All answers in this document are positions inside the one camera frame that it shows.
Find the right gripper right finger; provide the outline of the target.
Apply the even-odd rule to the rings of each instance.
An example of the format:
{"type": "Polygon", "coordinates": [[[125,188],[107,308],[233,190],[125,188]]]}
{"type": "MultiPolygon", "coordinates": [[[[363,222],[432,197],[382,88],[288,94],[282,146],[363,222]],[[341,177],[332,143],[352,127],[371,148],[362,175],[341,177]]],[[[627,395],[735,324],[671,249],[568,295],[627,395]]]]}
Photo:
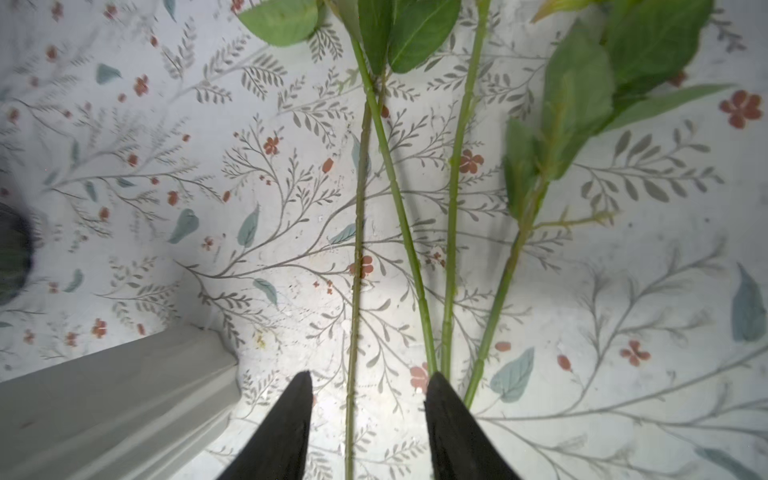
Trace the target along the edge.
{"type": "Polygon", "coordinates": [[[435,479],[521,479],[440,372],[430,378],[424,405],[435,479]]]}

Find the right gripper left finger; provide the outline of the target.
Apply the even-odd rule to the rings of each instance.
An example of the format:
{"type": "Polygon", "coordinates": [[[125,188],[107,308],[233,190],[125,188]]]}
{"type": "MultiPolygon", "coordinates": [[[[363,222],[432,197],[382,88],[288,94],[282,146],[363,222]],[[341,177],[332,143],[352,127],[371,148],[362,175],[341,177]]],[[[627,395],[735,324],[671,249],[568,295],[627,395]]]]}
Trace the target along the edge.
{"type": "Polygon", "coordinates": [[[297,480],[304,477],[311,414],[312,379],[297,373],[220,480],[297,480]]]}

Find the white ribbed ceramic vase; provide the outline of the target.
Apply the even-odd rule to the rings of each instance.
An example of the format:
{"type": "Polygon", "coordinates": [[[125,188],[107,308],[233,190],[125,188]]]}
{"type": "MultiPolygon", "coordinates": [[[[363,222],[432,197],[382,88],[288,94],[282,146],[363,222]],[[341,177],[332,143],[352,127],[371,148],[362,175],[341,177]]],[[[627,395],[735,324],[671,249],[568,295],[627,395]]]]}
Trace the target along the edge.
{"type": "Polygon", "coordinates": [[[227,428],[238,361],[176,327],[5,381],[4,479],[169,479],[227,428]]]}

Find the small magenta rose stem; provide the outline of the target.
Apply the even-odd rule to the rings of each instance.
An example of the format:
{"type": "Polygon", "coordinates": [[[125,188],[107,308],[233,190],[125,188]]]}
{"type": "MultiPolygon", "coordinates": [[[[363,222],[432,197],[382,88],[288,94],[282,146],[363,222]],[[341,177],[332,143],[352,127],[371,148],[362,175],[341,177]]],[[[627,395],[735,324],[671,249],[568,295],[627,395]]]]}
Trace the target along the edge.
{"type": "MultiPolygon", "coordinates": [[[[343,22],[350,36],[353,53],[355,54],[358,71],[366,86],[371,80],[367,61],[362,48],[362,33],[357,1],[332,1],[335,13],[343,22]]],[[[348,354],[348,371],[345,401],[345,438],[344,438],[344,478],[354,479],[355,473],[355,402],[358,363],[358,341],[360,338],[360,308],[363,280],[364,257],[364,224],[365,224],[365,190],[369,168],[369,145],[371,138],[372,112],[368,103],[364,104],[359,137],[358,163],[356,167],[357,181],[355,193],[355,235],[354,260],[352,263],[352,307],[350,325],[350,346],[348,354]]]]}

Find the pink glass vase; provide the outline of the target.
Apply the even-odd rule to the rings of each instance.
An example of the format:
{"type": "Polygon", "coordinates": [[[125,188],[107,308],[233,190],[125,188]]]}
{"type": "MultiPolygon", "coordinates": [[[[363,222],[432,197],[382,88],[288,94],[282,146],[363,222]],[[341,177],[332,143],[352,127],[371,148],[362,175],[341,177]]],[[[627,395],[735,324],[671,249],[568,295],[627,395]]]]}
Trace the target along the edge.
{"type": "Polygon", "coordinates": [[[32,229],[9,205],[1,205],[1,305],[10,303],[27,283],[33,262],[32,229]]]}

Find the large white rose stem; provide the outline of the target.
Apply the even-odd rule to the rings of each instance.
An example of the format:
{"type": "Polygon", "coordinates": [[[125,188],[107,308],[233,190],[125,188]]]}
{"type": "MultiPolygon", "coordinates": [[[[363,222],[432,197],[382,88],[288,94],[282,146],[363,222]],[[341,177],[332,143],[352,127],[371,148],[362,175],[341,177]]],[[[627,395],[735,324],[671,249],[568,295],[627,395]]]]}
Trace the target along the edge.
{"type": "Polygon", "coordinates": [[[601,133],[651,119],[720,91],[697,85],[664,95],[654,89],[694,59],[712,1],[611,1],[606,19],[575,19],[546,65],[537,127],[508,120],[502,166],[507,209],[518,232],[494,297],[464,403],[472,405],[495,330],[528,237],[550,185],[601,133]]]}

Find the blue rose stem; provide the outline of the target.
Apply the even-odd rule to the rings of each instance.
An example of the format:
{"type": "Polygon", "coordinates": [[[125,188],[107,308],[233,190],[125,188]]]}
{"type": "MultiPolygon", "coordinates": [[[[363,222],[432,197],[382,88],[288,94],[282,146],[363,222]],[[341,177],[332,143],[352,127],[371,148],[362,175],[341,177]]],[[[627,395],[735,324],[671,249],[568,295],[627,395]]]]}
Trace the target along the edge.
{"type": "Polygon", "coordinates": [[[429,59],[446,41],[458,20],[459,1],[260,1],[237,14],[242,25],[269,45],[288,47],[309,38],[325,5],[343,22],[372,115],[389,181],[403,246],[410,266],[422,327],[428,372],[437,370],[433,329],[418,254],[383,121],[383,101],[375,82],[387,72],[405,74],[429,59]]]}

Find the small cream rose stem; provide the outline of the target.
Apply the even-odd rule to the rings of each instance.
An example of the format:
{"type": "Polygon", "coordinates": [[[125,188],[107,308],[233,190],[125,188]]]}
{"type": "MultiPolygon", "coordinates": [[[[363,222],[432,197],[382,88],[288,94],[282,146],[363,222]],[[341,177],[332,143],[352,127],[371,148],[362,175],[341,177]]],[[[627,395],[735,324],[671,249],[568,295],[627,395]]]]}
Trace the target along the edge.
{"type": "Polygon", "coordinates": [[[449,380],[452,369],[452,339],[454,330],[454,299],[457,290],[458,271],[458,201],[459,177],[464,138],[472,117],[474,90],[480,66],[480,59],[488,30],[491,0],[476,1],[478,24],[475,29],[464,94],[458,115],[456,135],[450,158],[448,226],[446,235],[447,259],[445,267],[445,300],[441,331],[441,366],[440,372],[449,380]]]}

